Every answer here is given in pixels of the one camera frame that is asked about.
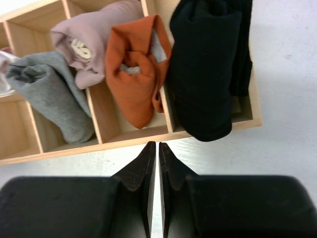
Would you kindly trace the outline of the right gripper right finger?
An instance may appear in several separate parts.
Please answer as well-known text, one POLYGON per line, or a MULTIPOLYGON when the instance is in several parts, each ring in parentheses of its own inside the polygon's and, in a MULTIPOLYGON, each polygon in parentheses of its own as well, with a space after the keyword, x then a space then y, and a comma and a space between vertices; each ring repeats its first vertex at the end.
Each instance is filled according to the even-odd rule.
POLYGON ((159 144, 166 238, 314 238, 317 209, 294 177, 199 175, 159 144))

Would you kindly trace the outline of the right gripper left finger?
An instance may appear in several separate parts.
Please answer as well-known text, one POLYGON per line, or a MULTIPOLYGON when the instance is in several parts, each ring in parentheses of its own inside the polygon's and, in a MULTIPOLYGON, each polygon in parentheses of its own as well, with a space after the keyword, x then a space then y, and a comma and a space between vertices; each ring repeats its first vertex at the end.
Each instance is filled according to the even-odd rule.
POLYGON ((3 238, 148 238, 156 143, 110 177, 16 177, 0 191, 3 238))

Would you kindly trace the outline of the wooden compartment tray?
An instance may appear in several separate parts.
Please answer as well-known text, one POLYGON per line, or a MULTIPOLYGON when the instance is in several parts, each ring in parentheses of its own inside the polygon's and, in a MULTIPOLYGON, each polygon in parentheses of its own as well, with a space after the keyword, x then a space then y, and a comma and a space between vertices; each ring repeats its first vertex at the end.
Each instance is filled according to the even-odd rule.
MULTIPOLYGON (((106 5, 106 0, 39 0, 25 5, 0 16, 0 45, 10 47, 18 57, 52 51, 52 27, 106 5)), ((170 86, 164 85, 160 94, 164 113, 155 113, 148 126, 136 129, 123 117, 105 82, 88 88, 85 96, 95 132, 80 144, 65 142, 60 129, 19 94, 2 96, 0 162, 13 164, 188 137, 176 116, 170 86)))

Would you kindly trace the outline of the black underwear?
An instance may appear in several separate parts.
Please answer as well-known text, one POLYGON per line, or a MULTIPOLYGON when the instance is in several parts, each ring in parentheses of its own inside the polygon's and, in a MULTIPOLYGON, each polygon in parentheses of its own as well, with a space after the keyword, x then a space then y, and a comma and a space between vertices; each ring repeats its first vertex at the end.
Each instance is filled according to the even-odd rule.
POLYGON ((250 0, 182 0, 170 19, 168 82, 181 126, 210 142, 232 130, 231 98, 247 96, 250 0))

